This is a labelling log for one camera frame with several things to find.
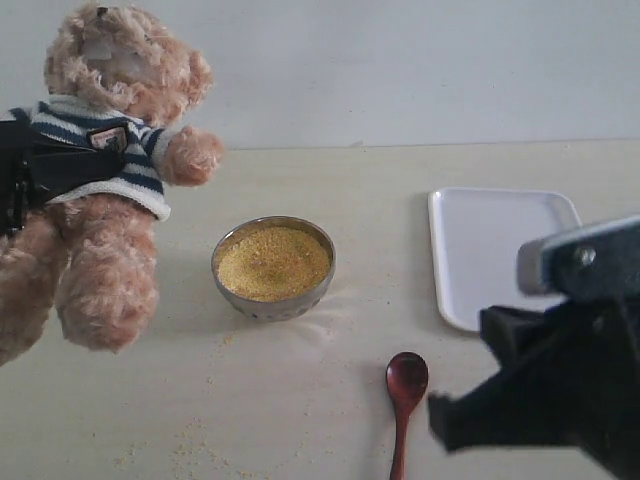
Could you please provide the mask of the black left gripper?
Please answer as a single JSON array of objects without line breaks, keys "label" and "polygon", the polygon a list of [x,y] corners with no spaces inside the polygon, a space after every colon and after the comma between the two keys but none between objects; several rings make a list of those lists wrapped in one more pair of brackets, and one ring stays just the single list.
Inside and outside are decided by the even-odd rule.
[{"label": "black left gripper", "polygon": [[20,232],[29,203],[53,198],[97,181],[109,180],[124,167],[124,154],[55,141],[35,142],[26,121],[1,122],[1,236]]}]

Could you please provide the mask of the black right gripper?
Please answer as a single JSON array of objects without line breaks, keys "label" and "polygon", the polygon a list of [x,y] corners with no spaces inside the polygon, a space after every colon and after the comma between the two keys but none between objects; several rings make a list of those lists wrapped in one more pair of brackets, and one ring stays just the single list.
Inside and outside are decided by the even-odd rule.
[{"label": "black right gripper", "polygon": [[428,395],[448,453],[578,447],[619,479],[639,476],[639,345],[632,303],[482,310],[499,372],[458,398]]}]

